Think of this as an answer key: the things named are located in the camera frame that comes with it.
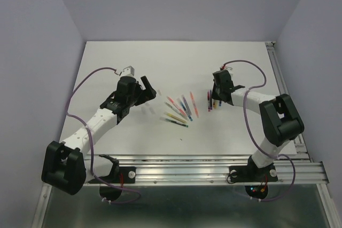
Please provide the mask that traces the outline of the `red pen with cap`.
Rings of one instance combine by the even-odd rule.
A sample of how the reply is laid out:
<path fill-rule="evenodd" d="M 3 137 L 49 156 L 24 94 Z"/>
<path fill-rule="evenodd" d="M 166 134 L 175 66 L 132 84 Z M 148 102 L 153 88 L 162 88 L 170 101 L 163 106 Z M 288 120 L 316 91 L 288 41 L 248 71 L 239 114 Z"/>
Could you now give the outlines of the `red pen with cap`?
<path fill-rule="evenodd" d="M 211 104 L 211 110 L 213 109 L 213 104 L 212 104 L 212 90 L 209 90 L 210 93 L 210 104 Z"/>

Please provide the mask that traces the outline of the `pink pen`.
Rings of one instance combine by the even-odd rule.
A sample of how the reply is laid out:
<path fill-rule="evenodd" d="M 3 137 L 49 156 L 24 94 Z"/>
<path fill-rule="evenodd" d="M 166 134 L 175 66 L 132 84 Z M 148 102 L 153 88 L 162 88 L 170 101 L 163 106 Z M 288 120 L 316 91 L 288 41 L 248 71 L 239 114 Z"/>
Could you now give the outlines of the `pink pen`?
<path fill-rule="evenodd" d="M 183 116 L 187 117 L 187 114 L 176 104 L 174 100 L 172 100 L 171 97 L 167 96 L 167 99 Z"/>

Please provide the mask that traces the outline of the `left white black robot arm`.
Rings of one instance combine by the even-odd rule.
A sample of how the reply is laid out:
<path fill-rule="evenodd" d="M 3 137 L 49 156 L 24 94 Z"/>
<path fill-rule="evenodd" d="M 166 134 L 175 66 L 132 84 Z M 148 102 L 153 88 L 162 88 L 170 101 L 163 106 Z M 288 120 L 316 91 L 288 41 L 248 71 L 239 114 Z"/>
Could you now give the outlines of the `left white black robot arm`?
<path fill-rule="evenodd" d="M 46 148 L 41 179 L 70 195 L 85 184 L 97 179 L 95 157 L 85 161 L 87 153 L 94 154 L 94 145 L 102 136 L 118 125 L 133 106 L 156 97 L 157 92 L 146 76 L 138 82 L 132 76 L 120 77 L 117 88 L 100 105 L 88 122 L 61 142 L 52 141 Z"/>

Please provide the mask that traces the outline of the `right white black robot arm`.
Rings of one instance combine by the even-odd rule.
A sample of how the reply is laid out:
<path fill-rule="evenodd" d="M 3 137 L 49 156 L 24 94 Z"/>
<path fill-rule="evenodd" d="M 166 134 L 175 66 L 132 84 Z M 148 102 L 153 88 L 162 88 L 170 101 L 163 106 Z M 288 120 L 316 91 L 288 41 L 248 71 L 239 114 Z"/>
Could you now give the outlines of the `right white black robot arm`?
<path fill-rule="evenodd" d="M 242 107 L 247 132 L 250 135 L 252 133 L 247 120 L 247 111 L 252 111 L 261 117 L 265 137 L 261 144 L 252 140 L 257 150 L 251 156 L 252 163 L 246 166 L 248 178 L 258 180 L 265 174 L 265 167 L 273 163 L 284 146 L 303 133 L 304 123 L 289 95 L 265 95 L 242 85 L 235 86 L 228 70 L 215 72 L 213 77 L 212 98 Z"/>

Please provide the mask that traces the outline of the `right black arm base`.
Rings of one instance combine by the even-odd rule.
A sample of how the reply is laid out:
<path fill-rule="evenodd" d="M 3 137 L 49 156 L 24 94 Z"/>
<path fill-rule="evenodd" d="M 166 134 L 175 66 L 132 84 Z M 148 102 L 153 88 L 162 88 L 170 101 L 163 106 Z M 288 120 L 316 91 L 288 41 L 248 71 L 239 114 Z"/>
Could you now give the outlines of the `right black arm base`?
<path fill-rule="evenodd" d="M 227 183 L 243 183 L 248 196 L 264 200 L 268 195 L 268 183 L 277 182 L 277 171 L 273 164 L 264 168 L 252 165 L 231 166 L 227 175 Z"/>

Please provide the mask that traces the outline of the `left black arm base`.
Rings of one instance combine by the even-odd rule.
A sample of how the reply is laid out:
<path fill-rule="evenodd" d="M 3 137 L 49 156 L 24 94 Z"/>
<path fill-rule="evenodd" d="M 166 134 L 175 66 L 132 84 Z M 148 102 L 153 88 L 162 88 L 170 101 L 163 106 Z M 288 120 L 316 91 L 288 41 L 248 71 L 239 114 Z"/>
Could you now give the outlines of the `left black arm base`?
<path fill-rule="evenodd" d="M 119 160 L 109 155 L 101 154 L 95 157 L 93 176 L 90 172 L 90 161 L 87 164 L 87 184 L 99 184 L 99 195 L 103 202 L 110 205 L 133 203 L 141 198 L 137 190 L 126 186 L 135 184 L 136 167 L 121 167 Z"/>

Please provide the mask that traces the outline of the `green tipped black pen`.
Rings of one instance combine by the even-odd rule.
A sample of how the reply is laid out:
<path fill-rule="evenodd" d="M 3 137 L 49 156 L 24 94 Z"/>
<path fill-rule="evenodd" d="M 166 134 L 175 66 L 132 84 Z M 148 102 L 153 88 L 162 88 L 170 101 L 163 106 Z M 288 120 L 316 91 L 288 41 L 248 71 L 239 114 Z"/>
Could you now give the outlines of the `green tipped black pen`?
<path fill-rule="evenodd" d="M 171 120 L 171 119 L 168 119 L 168 118 L 165 118 L 165 117 L 160 117 L 160 120 L 162 120 L 164 122 L 176 124 L 176 125 L 179 125 L 179 126 L 182 126 L 182 127 L 186 127 L 186 128 L 189 127 L 187 124 L 184 124 L 184 123 L 181 123 L 181 122 L 178 122 L 178 121 L 174 121 L 174 120 Z"/>

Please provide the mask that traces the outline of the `yellow pen on table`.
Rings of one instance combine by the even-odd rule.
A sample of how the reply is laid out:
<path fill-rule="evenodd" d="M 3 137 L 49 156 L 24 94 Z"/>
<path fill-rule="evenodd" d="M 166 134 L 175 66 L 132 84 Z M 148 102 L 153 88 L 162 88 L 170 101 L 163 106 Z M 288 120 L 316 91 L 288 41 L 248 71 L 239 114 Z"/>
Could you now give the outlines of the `yellow pen on table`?
<path fill-rule="evenodd" d="M 186 123 L 186 120 L 184 120 L 184 119 L 182 119 L 182 118 L 179 118 L 179 117 L 177 117 L 177 116 L 175 116 L 175 115 L 173 115 L 173 114 L 171 114 L 171 113 L 164 112 L 164 114 L 165 114 L 166 116 L 168 116 L 168 117 L 171 117 L 172 119 L 175 119 L 175 120 L 181 122 L 181 123 L 184 123 L 184 124 Z"/>

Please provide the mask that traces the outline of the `aluminium rail frame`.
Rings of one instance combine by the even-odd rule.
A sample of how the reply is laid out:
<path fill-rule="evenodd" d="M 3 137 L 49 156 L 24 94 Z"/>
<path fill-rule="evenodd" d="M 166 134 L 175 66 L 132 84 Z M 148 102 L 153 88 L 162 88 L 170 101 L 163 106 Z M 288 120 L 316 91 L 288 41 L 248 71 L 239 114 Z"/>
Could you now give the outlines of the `aluminium rail frame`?
<path fill-rule="evenodd" d="M 101 201 L 100 185 L 87 184 L 70 196 L 43 185 L 33 227 L 341 227 L 330 197 L 322 163 L 294 157 L 292 169 L 277 161 L 278 182 L 269 196 L 287 191 L 274 202 L 259 203 L 245 196 L 243 185 L 229 185 L 229 167 L 245 156 L 120 156 L 122 166 L 135 166 L 135 186 L 142 198 L 129 205 Z"/>

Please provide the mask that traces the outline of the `right side aluminium rail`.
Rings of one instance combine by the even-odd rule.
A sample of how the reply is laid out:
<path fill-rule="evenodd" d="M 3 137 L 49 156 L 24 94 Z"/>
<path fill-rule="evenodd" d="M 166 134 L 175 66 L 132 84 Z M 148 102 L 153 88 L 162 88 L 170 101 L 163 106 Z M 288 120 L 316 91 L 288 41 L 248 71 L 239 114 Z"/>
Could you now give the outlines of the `right side aluminium rail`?
<path fill-rule="evenodd" d="M 283 76 L 283 73 L 281 71 L 279 62 L 278 62 L 278 58 L 276 55 L 276 51 L 275 51 L 275 43 L 274 42 L 266 42 L 266 49 L 269 55 L 269 59 L 270 59 L 270 63 L 275 75 L 275 79 L 276 79 L 276 83 L 278 86 L 278 89 L 280 91 L 280 93 L 285 93 L 289 95 L 289 91 L 287 89 L 286 83 L 285 83 L 285 79 Z M 312 158 L 309 156 L 306 144 L 305 144 L 305 140 L 302 136 L 302 134 L 300 134 L 295 140 L 294 140 L 294 146 L 296 148 L 296 152 L 297 154 L 295 155 L 294 159 L 295 160 L 303 160 L 303 161 L 309 161 L 312 162 Z"/>

